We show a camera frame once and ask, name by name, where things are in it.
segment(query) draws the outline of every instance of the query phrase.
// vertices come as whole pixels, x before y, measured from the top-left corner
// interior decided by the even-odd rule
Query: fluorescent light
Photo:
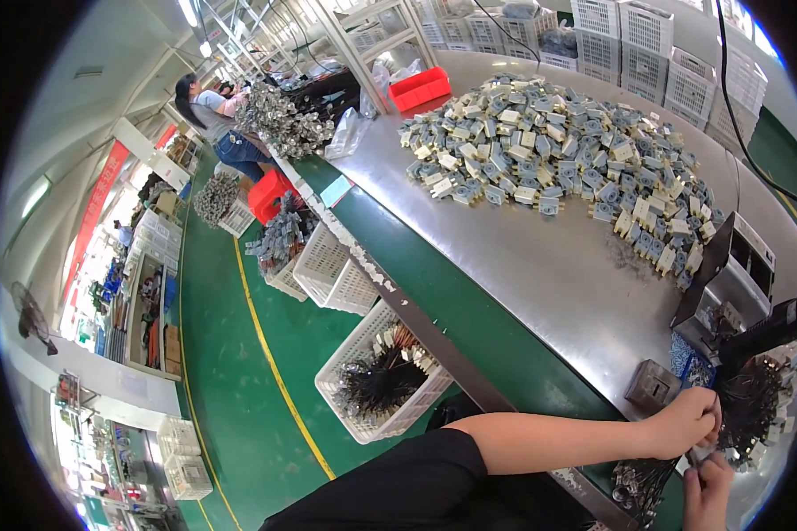
[[[32,196],[27,200],[26,205],[23,206],[23,212],[21,213],[21,218],[26,218],[27,214],[29,214],[35,204],[42,198],[42,196],[47,192],[47,187],[50,185],[46,179],[43,180],[32,192]]]
[[[197,27],[198,17],[194,16],[194,9],[192,9],[192,1],[178,0],[178,4],[180,4],[180,9],[182,9],[183,14],[186,16],[186,21],[189,22],[189,25],[191,27]]]

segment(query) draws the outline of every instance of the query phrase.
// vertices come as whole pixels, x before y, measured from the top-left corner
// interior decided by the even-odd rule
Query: gray shirt
[[[206,125],[206,129],[202,133],[210,143],[217,143],[228,135],[236,125],[233,118],[216,112],[216,109],[226,101],[224,96],[218,92],[205,90],[198,94],[190,104],[194,115]]]

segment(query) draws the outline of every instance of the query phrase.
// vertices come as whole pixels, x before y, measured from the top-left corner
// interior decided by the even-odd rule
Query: yellow floor line
[[[254,302],[251,300],[251,291],[248,289],[248,281],[245,279],[244,276],[244,266],[242,265],[242,253],[239,249],[239,241],[234,238],[234,247],[236,249],[236,261],[239,262],[240,266],[240,275],[242,277],[242,288],[244,289],[244,297],[245,300],[248,301],[248,309],[251,311],[251,319],[254,321],[254,329],[256,330],[256,336],[260,340],[260,345],[263,347],[263,353],[266,355],[266,360],[268,361],[268,366],[272,368],[272,374],[275,375],[275,381],[278,384],[278,389],[280,389],[280,394],[283,395],[284,401],[286,401],[286,407],[289,408],[290,413],[292,413],[292,418],[295,419],[295,423],[298,424],[298,429],[301,431],[301,435],[304,437],[304,440],[307,441],[307,445],[310,447],[310,451],[313,452],[313,455],[316,456],[316,461],[322,466],[322,470],[325,471],[325,474],[328,476],[328,479],[333,480],[336,479],[337,476],[334,474],[334,471],[330,470],[330,465],[325,460],[325,457],[322,455],[321,450],[319,447],[316,446],[316,441],[313,440],[313,437],[310,435],[310,431],[307,429],[307,426],[304,425],[304,420],[301,419],[301,416],[298,415],[298,408],[295,407],[295,404],[292,402],[292,398],[290,397],[289,391],[286,389],[286,384],[284,383],[284,379],[280,377],[280,371],[278,370],[278,366],[275,363],[275,357],[272,356],[272,351],[268,349],[268,343],[266,342],[266,336],[263,334],[263,327],[260,325],[260,320],[256,317],[256,310],[254,309]]]
[[[201,453],[204,456],[204,461],[206,461],[207,466],[210,468],[210,473],[213,475],[213,481],[216,484],[216,489],[218,489],[218,494],[222,495],[222,500],[224,500],[224,505],[228,508],[228,512],[230,513],[230,517],[234,519],[234,523],[236,524],[236,528],[239,531],[242,531],[242,527],[239,525],[239,520],[236,519],[236,515],[234,514],[234,510],[230,507],[230,503],[228,503],[227,496],[224,495],[224,490],[222,490],[222,483],[218,481],[218,476],[216,476],[216,469],[213,467],[213,462],[210,461],[210,455],[206,451],[206,444],[204,444],[204,437],[201,435],[201,427],[198,425],[198,416],[194,412],[194,404],[192,403],[192,392],[189,388],[189,372],[186,370],[186,353],[183,347],[183,327],[182,327],[182,320],[183,320],[183,256],[186,254],[186,228],[189,227],[189,210],[190,210],[190,201],[186,201],[186,219],[183,221],[183,232],[182,232],[182,245],[180,246],[180,271],[178,272],[178,276],[180,277],[178,282],[178,312],[180,316],[180,327],[178,328],[178,333],[180,335],[180,365],[182,367],[183,373],[183,387],[186,388],[186,399],[189,402],[189,409],[192,416],[192,424],[194,424],[194,430],[198,434],[198,442],[201,443]],[[206,515],[206,511],[204,511],[204,506],[201,504],[201,501],[198,500],[198,506],[201,507],[201,512],[204,514],[204,518],[206,519],[206,525],[210,526],[210,531],[213,531],[213,525],[210,523],[210,519]]]

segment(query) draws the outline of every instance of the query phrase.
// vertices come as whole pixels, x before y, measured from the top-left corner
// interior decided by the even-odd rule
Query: woman
[[[218,92],[202,90],[195,74],[181,77],[174,92],[180,114],[210,141],[221,162],[243,172],[254,183],[265,174],[258,162],[275,163],[262,142],[234,131],[236,122],[231,116],[241,97],[225,100]]]

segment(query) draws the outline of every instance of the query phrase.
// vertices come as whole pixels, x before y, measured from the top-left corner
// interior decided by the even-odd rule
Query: worker's arm
[[[445,426],[472,436],[489,474],[526,474],[624,459],[672,459],[716,442],[720,408],[713,391],[683,391],[640,422],[487,413]]]

